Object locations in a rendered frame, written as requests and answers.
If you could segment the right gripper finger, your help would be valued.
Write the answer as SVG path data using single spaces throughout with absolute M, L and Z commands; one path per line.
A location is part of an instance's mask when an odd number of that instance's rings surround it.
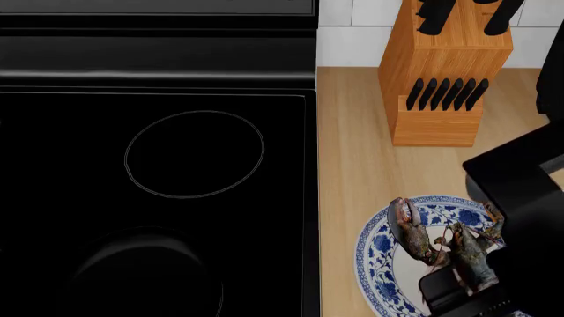
M 419 280 L 419 290 L 431 313 L 453 311 L 468 298 L 453 266 L 445 266 L 423 276 Z
M 499 278 L 508 289 L 517 289 L 521 281 L 523 233 L 521 219 L 512 213 L 507 213 L 502 230 L 506 246 L 499 252 Z

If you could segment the dark grey lobster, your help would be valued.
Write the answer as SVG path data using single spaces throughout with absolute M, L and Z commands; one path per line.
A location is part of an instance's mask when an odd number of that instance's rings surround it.
M 443 230 L 451 232 L 430 240 L 421 213 L 408 198 L 398 197 L 388 208 L 388 224 L 398 244 L 416 261 L 431 268 L 452 265 L 461 279 L 460 284 L 472 292 L 480 292 L 498 282 L 494 271 L 486 263 L 487 250 L 501 244 L 504 216 L 493 203 L 484 203 L 493 225 L 479 232 L 464 221 L 449 224 Z

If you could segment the blue white porcelain plate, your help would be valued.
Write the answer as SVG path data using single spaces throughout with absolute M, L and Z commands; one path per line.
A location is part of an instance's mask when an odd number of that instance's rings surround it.
M 460 222 L 484 232 L 496 221 L 481 203 L 449 195 L 423 195 L 412 201 L 430 238 L 446 234 L 445 226 Z M 428 317 L 419 280 L 431 267 L 416 261 L 396 242 L 388 222 L 388 209 L 378 211 L 365 224 L 355 250 L 355 274 L 360 291 L 378 317 Z

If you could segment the wooden knife block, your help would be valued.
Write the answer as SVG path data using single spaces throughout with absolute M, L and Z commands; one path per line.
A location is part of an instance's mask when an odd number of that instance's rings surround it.
M 510 31 L 498 36 L 484 33 L 500 3 L 501 0 L 490 4 L 456 0 L 441 33 L 430 36 L 417 31 L 423 23 L 423 18 L 417 15 L 422 2 L 402 1 L 378 70 L 391 142 L 395 146 L 471 147 L 474 144 L 483 114 L 483 99 L 470 111 L 465 107 L 456 111 L 454 103 L 443 111 L 446 92 L 432 111 L 430 102 L 437 87 L 424 110 L 418 110 L 419 97 L 431 78 L 436 78 L 437 86 L 444 78 L 450 80 L 450 86 L 461 78 L 463 88 L 470 78 L 476 82 L 495 78 L 513 49 Z M 408 111 L 406 99 L 418 78 L 423 79 L 424 87 L 413 110 Z

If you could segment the black glass cooktop stove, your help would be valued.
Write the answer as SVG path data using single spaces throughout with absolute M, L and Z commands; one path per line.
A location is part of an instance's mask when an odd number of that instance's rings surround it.
M 321 317 L 319 0 L 0 0 L 0 317 Z

